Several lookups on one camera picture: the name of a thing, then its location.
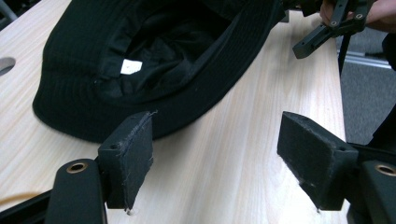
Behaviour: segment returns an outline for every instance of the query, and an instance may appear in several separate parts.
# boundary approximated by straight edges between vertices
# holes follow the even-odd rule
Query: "metal grommet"
[[[378,164],[375,169],[383,175],[396,176],[396,169],[387,165]]]
[[[355,18],[356,18],[357,20],[361,20],[361,18],[363,18],[363,15],[358,14],[358,15],[355,16]]]
[[[69,174],[76,174],[79,172],[84,171],[87,169],[88,163],[86,162],[76,162],[74,164],[71,164],[69,167],[67,167],[66,172]]]

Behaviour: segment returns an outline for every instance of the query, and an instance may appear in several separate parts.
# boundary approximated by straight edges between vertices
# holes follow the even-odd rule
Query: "wooden table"
[[[42,49],[69,2],[42,0],[0,33],[0,59],[16,60],[0,76],[0,210],[51,189],[63,164],[97,156],[98,145],[50,129],[32,111]],[[345,137],[335,42],[303,60],[291,50],[319,22],[291,12],[219,104],[155,141],[133,215],[108,210],[109,223],[346,222],[347,205],[318,211],[276,154],[282,111]]]

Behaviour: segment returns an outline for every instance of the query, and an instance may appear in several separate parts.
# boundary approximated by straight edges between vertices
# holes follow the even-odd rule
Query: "black bucket hat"
[[[149,111],[153,138],[165,136],[221,100],[283,17],[278,0],[73,0],[44,48],[33,109],[98,143]]]

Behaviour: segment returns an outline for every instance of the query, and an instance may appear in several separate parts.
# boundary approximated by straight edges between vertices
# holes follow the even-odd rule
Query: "black clamp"
[[[128,117],[95,160],[70,161],[52,190],[0,213],[0,223],[107,223],[106,209],[130,213],[152,159],[151,114]]]
[[[349,224],[396,223],[396,106],[367,145],[345,143],[313,120],[284,112],[277,153],[321,210],[350,202]]]
[[[293,47],[296,58],[309,56],[331,37],[354,35],[363,31],[372,5],[373,0],[338,0],[329,26],[322,23]],[[347,19],[349,11],[353,12],[350,20]]]

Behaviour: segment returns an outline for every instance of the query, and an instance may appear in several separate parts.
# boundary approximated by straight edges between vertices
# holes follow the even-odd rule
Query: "hat brim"
[[[57,62],[54,66],[52,62],[57,58],[48,51],[54,45],[50,36],[33,109],[50,127],[97,143],[102,143],[125,118],[149,111],[154,113],[153,138],[166,136],[200,118],[224,97],[246,72],[283,15],[279,1],[248,1],[217,40],[219,48],[189,83],[165,97],[128,105],[114,104],[104,97],[93,81],[94,71],[81,75],[73,64]],[[60,22],[69,19],[65,13]]]

